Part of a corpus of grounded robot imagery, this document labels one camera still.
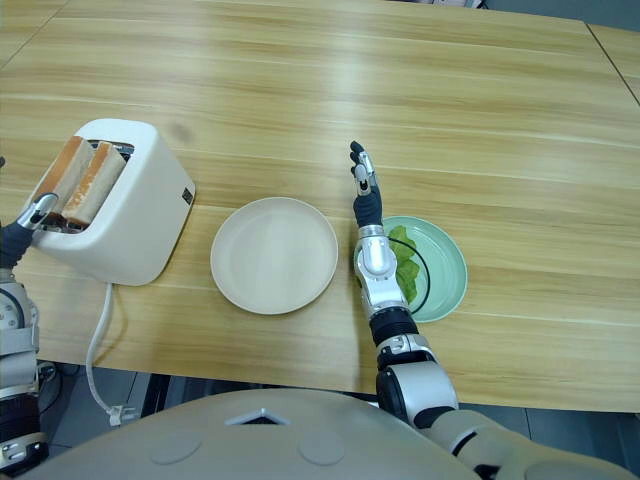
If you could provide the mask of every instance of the green leaf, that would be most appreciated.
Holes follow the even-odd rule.
[[[415,280],[418,278],[418,274],[420,273],[420,267],[413,260],[405,260],[400,265],[398,265],[398,269],[396,270],[396,275],[401,274],[408,280]]]
[[[416,248],[416,242],[409,238],[407,235],[407,228],[402,225],[398,225],[391,230],[389,232],[389,238],[395,238],[396,240],[400,240],[401,242]],[[404,294],[404,297],[407,299],[407,302],[411,303],[418,295],[416,278],[418,278],[418,274],[420,273],[420,266],[411,260],[411,257],[415,255],[413,250],[396,242],[389,243],[391,250],[393,250],[393,253],[396,255],[396,260],[398,261],[398,267],[396,268],[396,280]]]
[[[413,302],[418,295],[416,288],[418,273],[420,273],[420,267],[412,260],[405,260],[396,270],[396,280],[408,303]]]
[[[416,248],[416,242],[411,240],[407,236],[407,228],[402,225],[398,225],[393,230],[389,232],[389,238],[395,238],[396,240],[400,240],[408,245],[411,245],[413,248]],[[391,242],[391,250],[396,254],[396,259],[398,260],[398,264],[402,263],[404,260],[409,260],[413,257],[413,250],[405,247],[404,245],[396,242]]]

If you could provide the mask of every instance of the beige plate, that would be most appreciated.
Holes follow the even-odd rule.
[[[211,247],[211,273],[222,294],[267,315],[313,301],[329,285],[337,262],[331,224],[293,198],[263,198],[236,210]]]

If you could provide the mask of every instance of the dark floor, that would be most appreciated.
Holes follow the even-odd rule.
[[[485,0],[485,4],[490,10],[575,18],[585,23],[640,31],[639,0]]]
[[[84,369],[65,366],[62,394],[42,415],[50,438],[52,456],[110,430],[104,412],[89,393]],[[97,368],[98,391],[110,404],[134,406],[141,412],[150,375]],[[46,384],[40,404],[45,408],[57,396],[58,378]],[[186,377],[171,377],[165,408],[215,395],[262,385]],[[535,408],[463,404],[535,442],[571,452],[603,458],[640,475],[640,420],[632,413],[596,413]]]

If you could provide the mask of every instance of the bread slice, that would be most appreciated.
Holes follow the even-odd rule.
[[[68,222],[88,226],[95,218],[126,162],[109,142],[100,142],[87,170],[62,210]]]
[[[36,187],[31,201],[45,193],[53,192],[58,195],[58,201],[52,213],[60,214],[87,169],[92,156],[93,147],[89,142],[82,137],[71,137]]]

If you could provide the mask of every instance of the robotic hand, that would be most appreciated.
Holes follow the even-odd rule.
[[[36,200],[3,227],[0,251],[0,472],[16,473],[46,458],[38,411],[38,311],[16,282],[13,267],[34,230],[53,209],[57,195]]]
[[[458,410],[456,393],[418,329],[395,279],[396,259],[382,228],[382,200],[371,157],[351,143],[359,227],[355,271],[378,354],[380,408],[408,423],[482,479],[631,479],[613,464],[543,447],[477,412]]]
[[[431,427],[442,413],[458,408],[449,377],[427,340],[418,333],[396,281],[396,257],[382,228],[382,200],[371,157],[351,143],[358,223],[354,269],[377,347],[376,391],[380,407],[414,428]]]

